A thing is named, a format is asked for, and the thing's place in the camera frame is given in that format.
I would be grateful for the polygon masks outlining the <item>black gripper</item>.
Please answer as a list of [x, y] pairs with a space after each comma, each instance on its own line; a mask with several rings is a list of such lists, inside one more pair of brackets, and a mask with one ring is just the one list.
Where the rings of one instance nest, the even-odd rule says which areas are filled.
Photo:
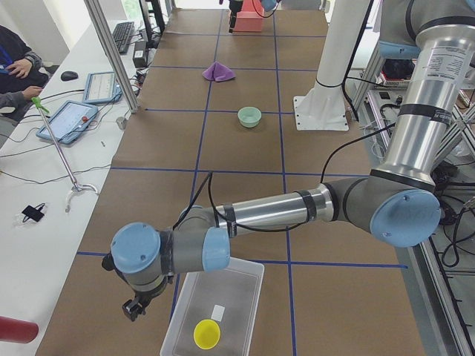
[[141, 314], [145, 315], [145, 308], [151, 301], [160, 296], [168, 284], [173, 283], [173, 274], [122, 274], [122, 279], [134, 291], [134, 298], [127, 300], [122, 305], [125, 316], [130, 321], [135, 321]]

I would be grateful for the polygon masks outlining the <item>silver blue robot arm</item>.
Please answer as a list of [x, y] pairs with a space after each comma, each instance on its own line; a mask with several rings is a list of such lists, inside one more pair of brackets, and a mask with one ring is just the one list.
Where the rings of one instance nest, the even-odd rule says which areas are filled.
[[365, 178], [321, 181], [311, 190], [244, 202], [191, 203], [163, 231], [133, 222], [111, 241], [102, 267], [134, 291], [123, 304], [135, 320], [176, 274], [228, 266], [230, 241], [247, 232], [284, 232], [315, 220], [342, 221], [407, 248], [426, 240], [441, 208], [431, 173], [474, 57], [472, 1], [385, 1], [381, 48], [416, 66], [381, 164]]

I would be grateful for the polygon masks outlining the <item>seated person's hand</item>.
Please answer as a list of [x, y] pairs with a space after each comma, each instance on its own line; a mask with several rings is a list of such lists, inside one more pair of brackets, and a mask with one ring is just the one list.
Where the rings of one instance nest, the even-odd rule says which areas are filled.
[[25, 79], [28, 77], [33, 64], [28, 59], [20, 59], [9, 65], [6, 70], [11, 76], [16, 78]]

